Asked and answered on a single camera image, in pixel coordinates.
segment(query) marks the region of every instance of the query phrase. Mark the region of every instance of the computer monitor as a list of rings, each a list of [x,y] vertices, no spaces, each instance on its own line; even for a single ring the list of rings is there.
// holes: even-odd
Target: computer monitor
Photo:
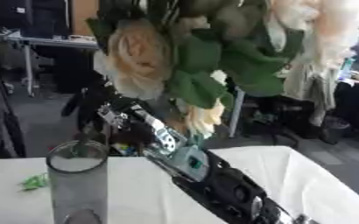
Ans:
[[[25,0],[0,0],[0,29],[24,27],[25,13]]]

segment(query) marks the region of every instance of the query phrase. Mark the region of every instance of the white cloth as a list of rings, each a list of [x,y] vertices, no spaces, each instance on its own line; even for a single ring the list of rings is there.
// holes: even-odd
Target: white cloth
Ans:
[[[286,147],[217,150],[292,215],[321,224],[359,224],[359,196],[311,160]],[[46,171],[43,158],[0,160],[0,224],[53,224],[48,188],[18,183]],[[224,223],[142,157],[109,159],[109,224]]]

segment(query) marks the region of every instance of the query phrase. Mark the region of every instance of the green leaf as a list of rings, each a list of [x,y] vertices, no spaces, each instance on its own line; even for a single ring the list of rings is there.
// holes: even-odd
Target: green leaf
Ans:
[[[216,41],[204,41],[191,36],[179,46],[178,69],[188,73],[212,72],[219,64],[222,46]]]
[[[234,96],[229,93],[226,92],[222,97],[221,97],[221,103],[224,105],[224,107],[227,110],[231,110],[234,106]]]
[[[236,41],[223,51],[221,69],[239,86],[257,85],[285,64],[284,58],[263,55],[249,41]]]
[[[265,56],[256,48],[252,42],[246,39],[233,41],[231,45],[225,49],[225,51],[241,53],[246,56],[248,60],[252,60],[258,63],[270,62],[277,63],[277,65],[282,65],[287,62],[286,58]]]
[[[226,93],[226,88],[207,72],[191,74],[177,70],[167,87],[173,97],[203,109],[211,109],[216,99]]]
[[[286,35],[287,43],[285,44],[285,48],[282,52],[279,52],[277,56],[292,60],[302,49],[305,33],[303,31],[286,30]]]
[[[192,34],[202,40],[220,41],[219,33],[214,29],[194,29]]]
[[[264,79],[256,85],[239,86],[247,95],[256,97],[267,97],[283,93],[283,81],[275,76]]]
[[[94,33],[99,47],[103,50],[104,53],[107,54],[109,37],[115,29],[113,29],[110,24],[107,24],[97,18],[88,18],[87,24],[89,29],[91,29],[91,31]]]

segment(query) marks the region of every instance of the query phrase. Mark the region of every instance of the robotic hand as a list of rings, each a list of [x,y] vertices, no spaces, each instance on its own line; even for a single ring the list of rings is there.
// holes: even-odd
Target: robotic hand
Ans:
[[[153,141],[143,150],[144,155],[166,171],[177,187],[227,223],[316,223],[305,215],[293,219],[251,178],[210,150],[189,145],[184,136],[166,127],[137,101],[119,94],[109,99],[97,109],[97,115],[116,129],[129,120],[148,126]]]

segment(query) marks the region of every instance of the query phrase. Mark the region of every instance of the clear plastic cup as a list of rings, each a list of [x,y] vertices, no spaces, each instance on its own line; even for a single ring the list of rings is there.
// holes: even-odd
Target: clear plastic cup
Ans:
[[[106,224],[108,151],[77,141],[54,148],[46,158],[55,224]]]

